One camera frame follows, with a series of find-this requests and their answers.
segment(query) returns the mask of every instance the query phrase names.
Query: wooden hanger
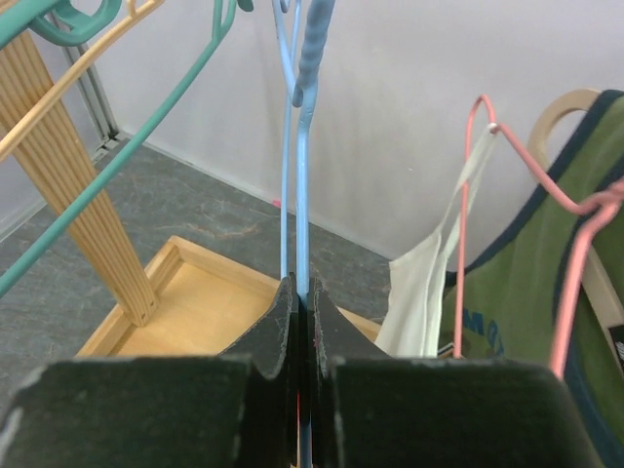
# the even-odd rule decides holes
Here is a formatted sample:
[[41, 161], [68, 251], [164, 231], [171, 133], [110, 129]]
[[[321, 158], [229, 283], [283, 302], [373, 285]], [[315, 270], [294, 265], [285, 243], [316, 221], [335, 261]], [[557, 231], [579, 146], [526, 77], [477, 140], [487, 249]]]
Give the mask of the wooden hanger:
[[[142, 19], [160, 7], [165, 0], [148, 0], [137, 8], [136, 0], [127, 0], [128, 15], [107, 31], [89, 50], [76, 61], [53, 87], [9, 130], [0, 140], [0, 163], [9, 157], [24, 137], [43, 116], [62, 98], [65, 92], [117, 39]], [[4, 0], [0, 3], [0, 13], [15, 2]]]
[[[544, 170], [547, 170], [551, 165], [547, 142], [555, 126], [571, 112], [587, 111], [599, 94], [598, 91], [590, 89], [574, 90], [555, 99], [542, 112], [528, 137], [526, 148]], [[603, 329], [617, 367], [622, 371], [609, 329], [624, 326], [624, 307], [593, 247], [587, 253], [581, 284]]]

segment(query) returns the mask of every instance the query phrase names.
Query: wooden slat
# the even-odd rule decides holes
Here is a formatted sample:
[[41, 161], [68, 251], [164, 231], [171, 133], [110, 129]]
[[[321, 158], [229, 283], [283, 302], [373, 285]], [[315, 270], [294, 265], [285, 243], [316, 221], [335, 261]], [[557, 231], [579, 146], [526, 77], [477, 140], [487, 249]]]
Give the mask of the wooden slat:
[[[32, 38], [24, 32], [0, 51], [0, 132], [8, 132], [52, 86]], [[14, 156], [57, 214], [97, 174], [61, 101], [27, 135]], [[157, 306], [156, 295], [105, 192], [72, 223], [69, 234], [128, 319], [144, 325]]]

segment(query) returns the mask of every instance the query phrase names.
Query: clothes hanger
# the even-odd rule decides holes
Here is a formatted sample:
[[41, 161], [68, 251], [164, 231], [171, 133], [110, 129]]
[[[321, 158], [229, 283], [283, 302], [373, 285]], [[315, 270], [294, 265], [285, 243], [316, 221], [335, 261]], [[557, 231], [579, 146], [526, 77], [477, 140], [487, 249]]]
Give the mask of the clothes hanger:
[[[587, 111], [599, 94], [596, 90], [588, 89], [570, 91], [553, 101], [537, 119], [535, 127], [528, 137], [526, 148], [544, 170], [547, 170], [551, 164], [546, 143], [555, 126], [570, 112]], [[615, 349], [610, 334], [610, 329], [624, 326], [624, 306], [622, 306], [622, 302], [606, 274], [605, 267], [593, 247], [590, 247], [587, 252], [582, 287], [603, 329], [604, 337], [617, 363], [617, 368], [624, 376], [619, 364], [618, 351]]]
[[[214, 12], [213, 16], [218, 19], [222, 18], [222, 4], [223, 0], [214, 0]], [[48, 249], [48, 247], [60, 237], [60, 235], [69, 227], [76, 217], [96, 198], [99, 192], [106, 186], [106, 184], [115, 177], [119, 171], [128, 163], [131, 156], [145, 143], [147, 138], [154, 132], [156, 127], [167, 117], [169, 112], [174, 108], [176, 103], [181, 99], [186, 90], [193, 83], [195, 78], [202, 71], [208, 60], [215, 53], [216, 48], [221, 43], [227, 32], [232, 27], [234, 22], [234, 16], [236, 13], [237, 3], [236, 0], [228, 0], [227, 13], [225, 19], [219, 24], [217, 28], [213, 29], [212, 40], [206, 46], [204, 51], [195, 60], [193, 65], [189, 68], [186, 74], [179, 81], [177, 86], [167, 96], [167, 98], [161, 103], [151, 117], [143, 124], [143, 126], [136, 132], [126, 145], [119, 151], [119, 153], [110, 161], [105, 168], [97, 175], [97, 177], [91, 182], [87, 188], [67, 207], [67, 209], [58, 216], [58, 218], [46, 229], [39, 238], [32, 243], [32, 245], [24, 252], [13, 265], [11, 265], [7, 271], [0, 276], [0, 298], [2, 298], [7, 291], [28, 271], [37, 259]], [[150, 6], [149, 3], [144, 4], [140, 8], [136, 9], [136, 16], [147, 15], [155, 7]], [[0, 141], [0, 146], [5, 142], [5, 139]]]
[[[290, 8], [289, 0], [282, 0], [280, 3], [282, 13], [287, 13]], [[301, 0], [296, 0], [294, 5], [294, 20], [291, 34], [290, 63], [296, 59], [296, 39], [299, 34], [301, 24]], [[291, 118], [293, 115], [293, 103], [291, 95], [286, 91], [284, 105], [284, 129], [282, 140], [282, 191], [280, 198], [280, 276], [286, 278], [289, 274], [289, 162], [291, 159]]]
[[[467, 124], [465, 157], [470, 155], [472, 128], [475, 116], [480, 105], [483, 104], [487, 109], [487, 116], [492, 124], [495, 124], [495, 114], [493, 107], [487, 96], [479, 96], [473, 105]], [[574, 215], [587, 215], [598, 209], [598, 211], [588, 220], [574, 241], [573, 254], [570, 256], [568, 273], [565, 279], [565, 287], [562, 292], [562, 300], [560, 301], [558, 319], [555, 330], [555, 339], [553, 341], [553, 353], [551, 357], [551, 370], [559, 377], [563, 378], [564, 365], [566, 362], [567, 348], [569, 344], [569, 336], [572, 328], [572, 320], [574, 314], [574, 306], [578, 296], [578, 285], [580, 284], [580, 275], [585, 261], [585, 255], [591, 239], [602, 226], [610, 222], [615, 216], [619, 206], [624, 200], [624, 179], [613, 183], [607, 190], [597, 192], [587, 197], [580, 204], [573, 202], [567, 197], [563, 190], [552, 180], [542, 169], [540, 164], [528, 153], [523, 145], [518, 141], [514, 134], [504, 124], [495, 124], [494, 133], [502, 133], [510, 142], [512, 147], [520, 155], [526, 166], [543, 185], [544, 189], [552, 195], [557, 202], [568, 212]], [[463, 288], [465, 275], [465, 239], [466, 239], [466, 209], [468, 205], [469, 186], [464, 184], [462, 191], [462, 209], [460, 220], [460, 241], [457, 266], [457, 297], [455, 302], [455, 329], [453, 357], [461, 356], [461, 332], [463, 327], [462, 305], [463, 305]]]
[[83, 56], [71, 65], [41, 100], [26, 112], [18, 124], [10, 129], [2, 140], [0, 140], [0, 163], [9, 157], [9, 154], [21, 143], [26, 134], [37, 125], [46, 112], [59, 102], [63, 94], [80, 78], [82, 73], [104, 53], [104, 51], [129, 29], [160, 7], [164, 1], [165, 0], [147, 0], [143, 5], [137, 8], [136, 0], [127, 0], [128, 15], [108, 30]]
[[[296, 77], [293, 71], [294, 60], [289, 55], [289, 45], [283, 19], [283, 14], [289, 10], [290, 3], [290, 0], [272, 0], [280, 60], [288, 95], [287, 103], [290, 100], [292, 106], [301, 107], [296, 128], [296, 291], [305, 314], [310, 288], [308, 221], [308, 146], [310, 125], [316, 107], [319, 67], [323, 58], [323, 49], [328, 37], [335, 0], [312, 0], [308, 10], [303, 45], [301, 46], [299, 73]], [[284, 211], [287, 208], [286, 200], [283, 199], [281, 210]], [[284, 236], [286, 236], [284, 231], [282, 231], [282, 236], [281, 240], [284, 242]], [[300, 320], [305, 322], [307, 318], [304, 315]], [[309, 399], [309, 395], [305, 395], [302, 401], [305, 402], [306, 399]], [[310, 408], [307, 405], [301, 405], [299, 413], [301, 466], [310, 468], [312, 466]]]
[[[119, 13], [122, 0], [100, 0], [93, 15], [86, 15], [69, 0], [21, 0], [0, 22], [0, 49], [30, 27], [49, 42], [63, 47], [84, 44], [107, 27]], [[53, 13], [69, 27], [61, 30], [45, 18]]]

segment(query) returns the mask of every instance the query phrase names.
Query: wooden tray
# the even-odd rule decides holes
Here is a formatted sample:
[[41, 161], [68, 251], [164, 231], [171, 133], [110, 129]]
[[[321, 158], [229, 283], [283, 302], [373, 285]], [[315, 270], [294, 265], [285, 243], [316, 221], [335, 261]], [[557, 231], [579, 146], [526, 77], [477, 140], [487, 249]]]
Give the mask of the wooden tray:
[[[145, 268], [160, 298], [144, 327], [116, 305], [78, 356], [213, 355], [255, 323], [279, 281], [179, 237], [172, 237]], [[340, 310], [373, 340], [379, 325]]]

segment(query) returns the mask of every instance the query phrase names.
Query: white wall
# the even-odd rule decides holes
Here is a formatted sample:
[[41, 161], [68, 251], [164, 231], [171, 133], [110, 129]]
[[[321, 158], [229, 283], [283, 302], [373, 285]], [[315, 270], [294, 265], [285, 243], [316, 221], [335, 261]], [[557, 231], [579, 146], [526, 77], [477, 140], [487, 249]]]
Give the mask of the white wall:
[[[149, 142], [271, 200], [284, 84], [270, 2], [255, 5], [237, 13]], [[623, 87], [623, 16], [615, 0], [337, 0], [313, 124], [313, 221], [388, 256], [406, 251], [448, 202], [477, 95], [489, 94], [499, 121], [526, 140], [558, 95]], [[212, 2], [168, 0], [99, 61], [122, 129], [134, 133], [175, 85], [210, 40], [211, 17]], [[501, 141], [471, 218], [470, 256], [532, 186]]]
[[[36, 34], [33, 34], [33, 38], [53, 80], [56, 81], [69, 67], [62, 49]], [[76, 86], [67, 92], [63, 102], [86, 147], [95, 151], [101, 140]], [[43, 199], [28, 176], [18, 162], [9, 157], [0, 165], [0, 241], [43, 206]]]

